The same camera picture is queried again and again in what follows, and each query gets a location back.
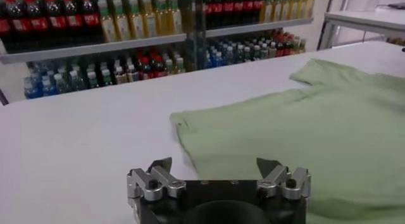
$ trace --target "metal shelf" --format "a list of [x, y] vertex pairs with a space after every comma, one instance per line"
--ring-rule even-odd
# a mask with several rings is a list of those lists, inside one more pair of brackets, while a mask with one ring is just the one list
[[260, 23], [255, 25], [244, 25], [238, 27], [228, 27], [228, 28], [219, 28], [214, 30], [208, 30], [206, 32], [206, 37], [221, 37], [224, 35], [235, 35], [235, 34], [243, 34], [248, 32], [259, 32], [264, 30], [271, 30], [276, 28], [283, 28], [283, 27], [291, 27], [297, 25], [304, 25], [312, 23], [313, 18], [303, 18], [298, 20], [287, 20], [287, 21], [280, 21], [280, 22], [272, 22], [272, 23]]
[[55, 58], [66, 58], [71, 56], [80, 56], [85, 54], [103, 53], [117, 51], [122, 49], [132, 49], [136, 47], [156, 46], [161, 44], [170, 44], [183, 42], [186, 34], [168, 35], [163, 37], [154, 37], [137, 40], [127, 40], [120, 42], [111, 42], [105, 44], [94, 44], [88, 46], [66, 47], [61, 49], [50, 49], [43, 51], [33, 51], [27, 53], [13, 53], [0, 55], [0, 61], [3, 64], [12, 64], [28, 61], [41, 61]]

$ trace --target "red label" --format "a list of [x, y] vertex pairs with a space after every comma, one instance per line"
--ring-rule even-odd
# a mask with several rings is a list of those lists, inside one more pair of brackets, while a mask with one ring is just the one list
[[253, 9], [253, 2], [252, 1], [244, 1], [243, 2], [243, 10], [251, 11]]
[[48, 29], [48, 22], [45, 17], [42, 18], [32, 18], [32, 27], [37, 31], [43, 31]]
[[80, 27], [83, 25], [83, 20], [80, 15], [70, 15], [67, 16], [69, 27]]
[[223, 4], [224, 11], [233, 11], [234, 10], [234, 3], [224, 3]]
[[10, 24], [8, 24], [8, 21], [3, 19], [0, 20], [0, 32], [4, 33], [4, 32], [8, 32], [10, 31], [11, 27]]
[[66, 28], [66, 19], [64, 16], [49, 17], [54, 28]]
[[214, 12], [221, 13], [222, 12], [222, 4], [214, 4]]
[[15, 30], [19, 32], [28, 32], [32, 28], [30, 20], [26, 18], [13, 20], [13, 25], [15, 27]]
[[86, 15], [84, 15], [84, 22], [87, 25], [90, 25], [90, 26], [99, 25], [100, 24], [99, 14], [94, 13], [94, 14], [86, 14]]
[[255, 1], [253, 3], [254, 9], [261, 9], [261, 5], [263, 5], [263, 1]]
[[243, 3], [242, 3], [242, 2], [240, 2], [240, 3], [235, 3], [235, 4], [234, 4], [234, 10], [235, 10], [235, 11], [242, 11], [242, 10], [243, 10]]

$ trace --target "white table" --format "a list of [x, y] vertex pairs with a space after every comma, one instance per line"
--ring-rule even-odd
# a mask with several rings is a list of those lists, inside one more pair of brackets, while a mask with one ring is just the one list
[[325, 23], [320, 49], [332, 47], [336, 26], [405, 38], [405, 10], [377, 8], [375, 11], [329, 12], [325, 13]]
[[195, 179], [169, 115], [304, 87], [310, 58], [405, 76], [401, 47], [381, 42], [12, 103], [0, 109], [1, 224], [130, 224], [125, 174], [173, 157]]

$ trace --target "light green t-shirt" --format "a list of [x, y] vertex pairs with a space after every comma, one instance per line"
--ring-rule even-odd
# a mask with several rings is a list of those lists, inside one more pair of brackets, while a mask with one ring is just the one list
[[312, 85], [174, 113], [200, 179], [258, 179], [256, 158], [308, 168], [308, 223], [405, 223], [405, 80], [312, 59]]

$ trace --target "bottle label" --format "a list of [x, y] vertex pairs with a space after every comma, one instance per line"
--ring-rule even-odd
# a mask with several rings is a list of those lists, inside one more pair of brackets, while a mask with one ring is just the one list
[[234, 10], [234, 3], [224, 3], [223, 4], [224, 11], [233, 11]]
[[173, 22], [174, 22], [175, 34], [183, 33], [183, 30], [182, 30], [182, 14], [179, 11], [174, 12], [174, 14], [173, 14]]
[[243, 2], [243, 10], [251, 11], [253, 9], [253, 2], [252, 1], [244, 1]]
[[243, 2], [235, 3], [234, 4], [234, 10], [235, 11], [242, 11], [243, 10]]
[[111, 20], [104, 20], [103, 28], [104, 28], [104, 33], [105, 33], [107, 41], [108, 42], [115, 41], [116, 35], [115, 35], [114, 23]]
[[100, 24], [100, 16], [98, 13], [85, 14], [83, 17], [84, 17], [84, 22], [88, 26], [94, 26], [94, 25]]
[[149, 32], [149, 37], [157, 37], [158, 33], [156, 31], [156, 21], [154, 16], [148, 16], [146, 18], [147, 31]]
[[222, 12], [222, 4], [214, 4], [214, 12], [221, 13]]
[[253, 2], [254, 9], [261, 9], [262, 5], [263, 5], [263, 1], [255, 1], [255, 2]]
[[29, 30], [31, 30], [31, 23], [26, 18], [13, 20], [13, 25], [15, 27], [15, 30], [19, 32], [28, 32]]
[[54, 28], [66, 28], [66, 19], [64, 16], [49, 17]]
[[120, 31], [121, 40], [130, 40], [131, 34], [128, 28], [128, 21], [126, 18], [119, 18], [117, 19], [118, 29]]
[[142, 17], [135, 16], [132, 18], [136, 37], [138, 39], [144, 38], [144, 29], [142, 25]]
[[8, 31], [10, 31], [10, 29], [11, 29], [11, 27], [8, 24], [7, 19], [0, 20], [0, 32], [2, 32], [2, 33], [8, 32]]
[[66, 17], [69, 27], [80, 27], [83, 25], [83, 20], [80, 15], [70, 15]]
[[48, 22], [45, 17], [42, 18], [32, 18], [31, 19], [32, 28], [36, 31], [43, 31], [48, 29]]

